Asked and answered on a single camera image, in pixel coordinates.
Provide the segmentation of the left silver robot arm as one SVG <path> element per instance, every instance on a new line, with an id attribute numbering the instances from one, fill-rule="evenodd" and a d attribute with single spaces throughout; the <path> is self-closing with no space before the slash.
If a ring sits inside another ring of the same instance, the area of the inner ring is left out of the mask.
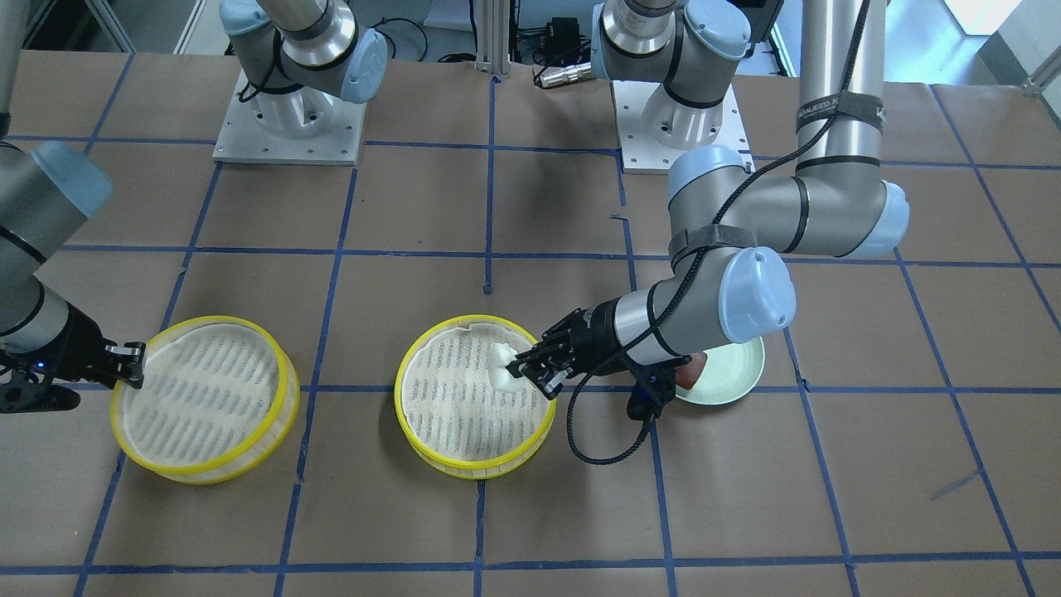
<path id="1" fill-rule="evenodd" d="M 910 207 L 880 176 L 885 1 L 807 1 L 798 146 L 748 172 L 740 153 L 691 148 L 668 173 L 669 279 L 577 309 L 522 354 L 494 344 L 488 376 L 547 397 L 569 379 L 630 371 L 666 389 L 700 376 L 705 351 L 787 328 L 797 299 L 783 254 L 875 257 L 897 248 Z"/>

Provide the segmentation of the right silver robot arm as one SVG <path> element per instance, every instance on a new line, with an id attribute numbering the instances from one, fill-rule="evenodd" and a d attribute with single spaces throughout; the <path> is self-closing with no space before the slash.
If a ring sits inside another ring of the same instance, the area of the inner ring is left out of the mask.
<path id="1" fill-rule="evenodd" d="M 244 87 L 215 156 L 228 163 L 352 165 L 363 107 L 388 64 L 385 36 L 345 1 L 224 1 L 220 21 Z M 2 144 L 2 412 L 72 410 L 62 381 L 143 385 L 142 343 L 106 339 L 95 321 L 36 273 L 111 194 L 86 155 L 58 141 L 30 152 Z"/>

